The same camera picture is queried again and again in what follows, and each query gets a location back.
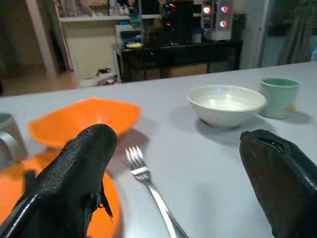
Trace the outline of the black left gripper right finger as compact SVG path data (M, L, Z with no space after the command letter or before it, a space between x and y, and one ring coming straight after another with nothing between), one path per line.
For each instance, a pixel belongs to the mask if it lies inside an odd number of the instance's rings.
M276 238L317 236L317 167L300 148L268 130L244 131L240 157Z

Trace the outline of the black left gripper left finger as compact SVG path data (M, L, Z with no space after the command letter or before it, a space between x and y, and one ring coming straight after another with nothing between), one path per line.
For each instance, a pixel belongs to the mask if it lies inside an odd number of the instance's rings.
M117 144L106 124L95 124L66 143L31 182L0 226L3 238L84 238L93 213L113 213L103 178Z

